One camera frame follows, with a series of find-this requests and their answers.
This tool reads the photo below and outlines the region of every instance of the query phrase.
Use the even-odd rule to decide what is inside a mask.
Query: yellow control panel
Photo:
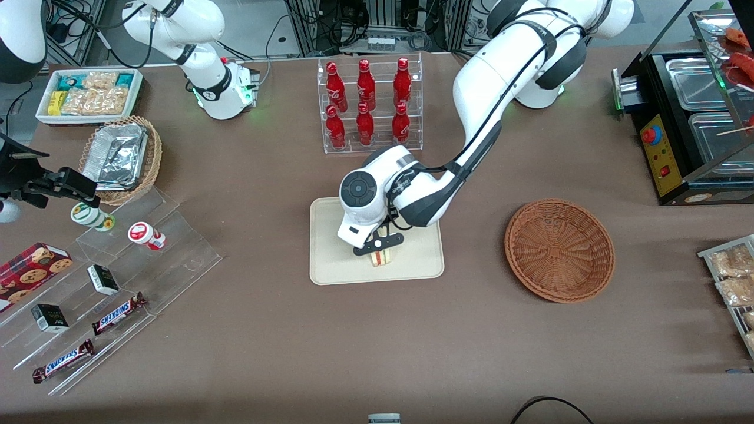
[[[642,138],[654,185],[657,187],[657,192],[664,196],[680,186],[683,179],[660,116],[655,116],[641,130],[639,136]]]

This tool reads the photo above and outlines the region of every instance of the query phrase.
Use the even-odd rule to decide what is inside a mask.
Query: coca-cola bottle
[[[366,102],[359,103],[359,115],[356,117],[356,126],[359,128],[359,143],[363,146],[371,146],[375,135],[375,120],[369,113]]]
[[[395,116],[393,117],[393,141],[398,144],[406,144],[409,139],[409,126],[411,120],[406,115],[406,104],[401,102],[395,107]]]
[[[359,89],[359,101],[365,102],[370,111],[374,110],[377,107],[375,77],[369,70],[369,61],[366,59],[359,60],[359,79],[356,86]]]
[[[330,138],[330,144],[333,145],[333,149],[335,150],[343,150],[345,148],[345,127],[343,126],[343,121],[338,117],[338,111],[333,105],[327,105],[325,112],[327,113],[325,127],[327,127],[327,136]]]
[[[398,59],[398,72],[395,72],[393,92],[395,106],[398,106],[400,102],[409,104],[409,100],[411,100],[411,74],[409,74],[409,60],[405,57]]]
[[[335,105],[338,112],[344,113],[348,110],[348,101],[345,99],[343,78],[338,75],[338,67],[335,62],[328,62],[325,69],[327,69],[327,96],[330,99],[330,104]]]

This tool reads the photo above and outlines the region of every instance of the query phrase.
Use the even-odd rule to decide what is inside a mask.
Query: red cookie box
[[[68,252],[44,243],[34,243],[0,266],[0,312],[19,302],[57,273],[73,264]]]

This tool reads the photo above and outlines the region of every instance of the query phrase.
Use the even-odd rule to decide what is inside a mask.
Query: wicker basket
[[[160,160],[162,159],[162,142],[160,141],[160,134],[157,134],[155,127],[153,127],[146,119],[139,116],[129,116],[125,119],[108,122],[105,126],[125,124],[142,125],[149,131],[149,138],[147,139],[144,163],[142,165],[141,175],[139,176],[139,185],[129,192],[97,192],[97,195],[102,199],[104,204],[110,204],[113,206],[119,206],[132,198],[147,193],[152,185],[155,184],[157,174],[160,171]],[[89,137],[89,142],[84,147],[84,154],[81,155],[81,159],[78,160],[78,172],[84,170],[84,164],[89,157],[89,149],[92,146],[92,140],[94,140],[94,134]]]
[[[558,303],[595,297],[615,270],[605,227],[582,207],[555,198],[529,203],[513,215],[505,256],[528,289]]]

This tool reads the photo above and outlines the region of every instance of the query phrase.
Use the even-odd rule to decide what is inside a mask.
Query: red button
[[[654,139],[656,139],[656,138],[657,138],[657,133],[652,128],[649,128],[648,130],[645,130],[642,133],[642,141],[644,143],[649,144],[649,143],[653,142]]]

